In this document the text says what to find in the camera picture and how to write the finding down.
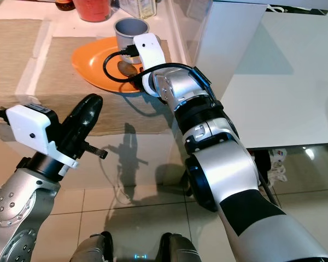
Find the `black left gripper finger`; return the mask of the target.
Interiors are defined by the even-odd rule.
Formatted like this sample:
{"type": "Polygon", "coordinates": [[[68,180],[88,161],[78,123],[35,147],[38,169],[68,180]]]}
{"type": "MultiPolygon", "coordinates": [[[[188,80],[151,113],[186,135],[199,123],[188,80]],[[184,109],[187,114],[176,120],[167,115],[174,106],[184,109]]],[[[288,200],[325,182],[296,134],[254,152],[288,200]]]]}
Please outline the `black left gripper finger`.
{"type": "Polygon", "coordinates": [[[82,100],[75,105],[69,115],[69,134],[70,139],[74,141],[83,141],[86,139],[86,135],[83,133],[83,124],[81,122],[81,111],[84,107],[84,99],[85,98],[82,98],[82,100]]]}
{"type": "Polygon", "coordinates": [[[97,94],[89,94],[80,101],[79,106],[79,140],[84,141],[97,123],[103,98],[97,94]]]}

